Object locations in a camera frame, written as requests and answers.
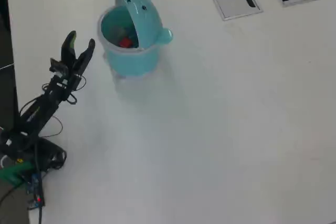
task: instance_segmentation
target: cable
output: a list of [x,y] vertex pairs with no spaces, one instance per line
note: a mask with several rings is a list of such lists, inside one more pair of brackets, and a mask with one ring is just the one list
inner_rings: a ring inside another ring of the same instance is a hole
[[21,113],[22,113],[22,110],[25,108],[25,107],[27,107],[29,104],[31,104],[32,102],[34,102],[34,101],[36,101],[38,98],[40,98],[41,96],[39,96],[39,97],[35,97],[34,99],[31,99],[29,102],[27,102],[25,105],[23,105],[22,106],[22,108],[20,109],[20,111],[19,111],[19,115],[21,115]]
[[0,159],[0,166],[1,166],[2,169],[4,168],[4,160],[6,158],[8,158],[8,156],[7,155],[3,155],[2,158]]
[[6,66],[0,68],[0,71],[3,70],[3,69],[5,69],[5,68],[9,68],[9,67],[11,67],[11,66],[14,66],[14,63],[9,64],[9,65],[6,65]]
[[79,89],[76,89],[75,91],[81,90],[82,88],[84,88],[84,86],[86,85],[86,78],[84,76],[81,76],[81,78],[84,79],[84,85],[82,87],[80,87]]
[[39,202],[39,210],[38,210],[38,223],[42,223],[42,206],[44,204],[44,194],[43,194],[43,186],[42,186],[42,178],[41,178],[41,171],[38,164],[38,153],[37,153],[37,142],[35,142],[34,146],[34,152],[35,152],[35,166],[36,166],[36,173],[37,173],[37,179],[38,179],[38,190],[39,190],[39,196],[41,201]]
[[23,182],[21,182],[21,183],[19,183],[19,184],[17,184],[16,186],[14,186],[12,189],[10,189],[8,192],[6,192],[5,194],[4,194],[4,196],[2,196],[2,198],[0,199],[0,206],[2,205],[2,203],[5,201],[5,199],[9,196],[9,195],[11,195],[17,188],[19,188],[21,185],[23,185],[24,184],[24,181]]
[[71,105],[75,105],[77,103],[77,98],[72,93],[70,93],[70,96],[73,97],[73,101],[70,101],[68,99],[67,102],[70,103]]
[[52,115],[51,117],[55,118],[59,122],[59,124],[61,125],[60,131],[58,133],[56,133],[56,134],[52,134],[52,135],[49,135],[49,136],[40,136],[40,137],[46,138],[46,137],[51,137],[51,136],[57,136],[57,135],[61,134],[61,132],[63,131],[63,124],[62,124],[61,120],[58,119],[55,115]]

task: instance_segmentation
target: cartoon face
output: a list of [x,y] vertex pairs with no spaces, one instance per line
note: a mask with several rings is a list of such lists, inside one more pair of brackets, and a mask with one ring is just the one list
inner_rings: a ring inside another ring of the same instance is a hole
[[139,46],[148,48],[156,43],[162,32],[160,16],[151,0],[115,0],[126,6],[138,34]]

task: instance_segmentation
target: teal cup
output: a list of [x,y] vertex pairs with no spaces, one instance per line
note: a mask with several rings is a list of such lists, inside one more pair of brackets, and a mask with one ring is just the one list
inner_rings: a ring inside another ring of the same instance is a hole
[[151,0],[115,0],[99,19],[98,37],[118,75],[140,77],[156,68],[159,48],[173,34],[163,28]]

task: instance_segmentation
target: red object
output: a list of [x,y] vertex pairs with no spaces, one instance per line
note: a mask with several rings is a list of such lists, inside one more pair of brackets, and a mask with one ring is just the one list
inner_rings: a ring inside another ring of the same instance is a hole
[[119,47],[130,48],[132,44],[133,44],[132,41],[128,37],[125,37],[120,41]]

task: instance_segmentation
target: white tabletop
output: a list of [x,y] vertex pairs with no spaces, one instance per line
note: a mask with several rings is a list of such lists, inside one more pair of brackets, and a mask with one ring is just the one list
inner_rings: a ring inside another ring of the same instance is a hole
[[118,82],[96,34],[114,0],[9,0],[20,106],[71,30],[77,53],[97,41],[78,104],[57,112],[68,159],[45,179],[43,223],[336,220],[335,0],[258,0],[227,22],[212,0],[152,1],[174,40],[154,74]]

